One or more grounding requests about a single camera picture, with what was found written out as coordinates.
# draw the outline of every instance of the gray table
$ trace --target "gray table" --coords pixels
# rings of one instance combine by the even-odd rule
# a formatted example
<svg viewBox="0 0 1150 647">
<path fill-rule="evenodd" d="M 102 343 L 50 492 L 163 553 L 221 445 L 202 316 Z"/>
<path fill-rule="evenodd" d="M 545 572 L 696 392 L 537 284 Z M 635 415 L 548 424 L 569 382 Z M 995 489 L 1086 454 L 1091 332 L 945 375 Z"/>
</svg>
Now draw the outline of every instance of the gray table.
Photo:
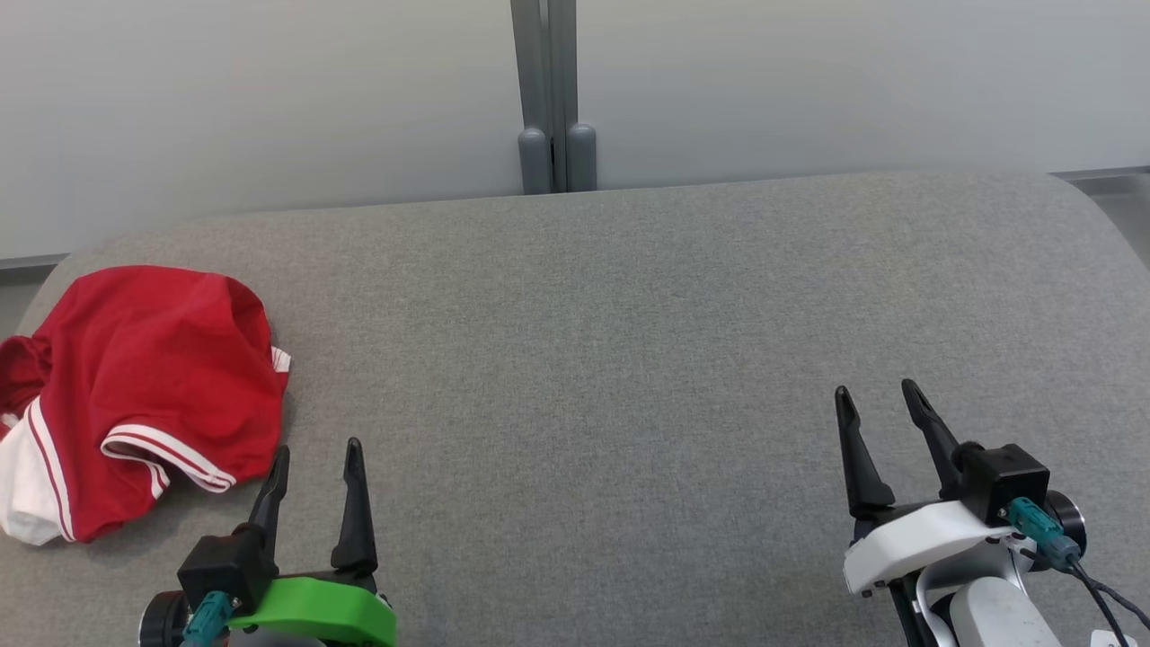
<svg viewBox="0 0 1150 647">
<path fill-rule="evenodd" d="M 831 394 L 906 501 L 937 488 L 900 402 L 1018 442 L 1083 509 L 1086 565 L 1150 603 L 1150 275 L 1040 175 L 846 175 L 199 219 L 74 254 L 230 274 L 294 357 L 286 571 L 324 565 L 363 440 L 407 646 L 898 645 L 842 581 Z M 90 546 L 0 541 L 5 645 L 128 645 L 254 486 L 177 484 Z M 1104 626 L 1028 584 L 1066 645 Z M 1126 627 L 1150 636 L 1132 617 Z"/>
</svg>

